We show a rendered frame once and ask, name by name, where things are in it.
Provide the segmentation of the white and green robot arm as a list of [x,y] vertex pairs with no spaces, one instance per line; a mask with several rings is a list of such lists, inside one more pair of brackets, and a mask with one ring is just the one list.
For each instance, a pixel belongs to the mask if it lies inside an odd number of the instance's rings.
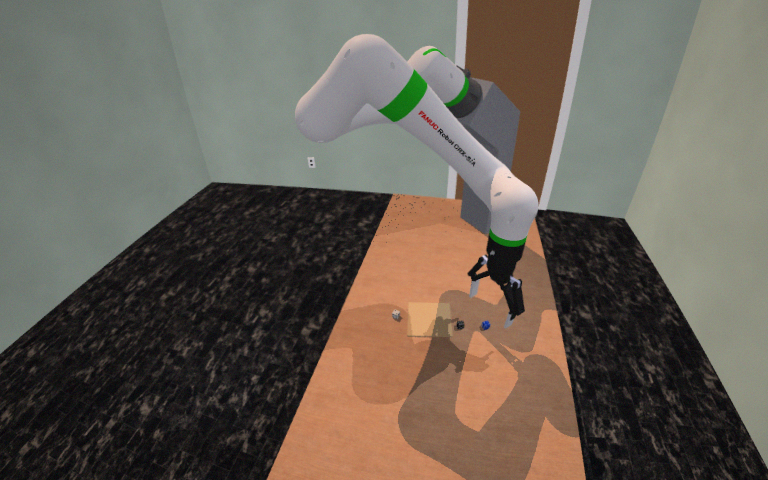
[[295,122],[317,143],[366,125],[397,124],[445,160],[487,205],[486,252],[497,262],[515,263],[538,199],[456,119],[472,113],[482,97],[469,69],[458,67],[433,46],[419,49],[407,62],[381,37],[355,36],[300,99]]

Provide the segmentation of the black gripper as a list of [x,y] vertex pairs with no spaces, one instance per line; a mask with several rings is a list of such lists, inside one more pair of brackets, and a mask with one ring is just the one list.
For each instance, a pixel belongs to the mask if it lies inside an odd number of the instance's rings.
[[[470,293],[469,293],[470,298],[477,295],[479,282],[481,278],[491,275],[490,276],[491,279],[495,281],[498,285],[500,285],[500,288],[504,292],[504,295],[510,310],[508,312],[507,319],[504,325],[505,329],[512,325],[516,315],[519,316],[525,311],[522,288],[521,288],[522,280],[521,279],[517,280],[513,278],[513,272],[515,270],[516,263],[517,262],[511,263],[511,264],[500,263],[493,260],[487,254],[485,254],[479,257],[476,265],[467,273],[467,275],[470,276],[472,280]],[[487,265],[488,272],[486,271],[485,273],[476,274],[476,272],[485,264],[486,265],[488,264]],[[507,285],[504,286],[504,284],[506,283]]]

